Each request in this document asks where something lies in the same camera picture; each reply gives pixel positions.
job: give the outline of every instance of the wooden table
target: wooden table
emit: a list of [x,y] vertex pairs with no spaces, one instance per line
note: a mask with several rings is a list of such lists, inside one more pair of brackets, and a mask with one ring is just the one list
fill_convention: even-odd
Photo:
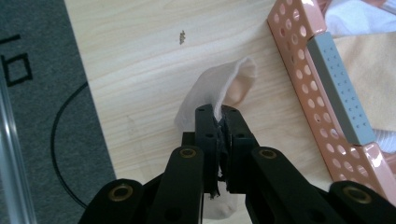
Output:
[[[162,173],[180,146],[175,115],[198,76],[250,56],[258,78],[238,107],[250,130],[328,189],[332,181],[266,23],[275,1],[65,2],[117,178],[144,184]],[[250,223],[243,196],[230,219],[205,223],[230,221]]]

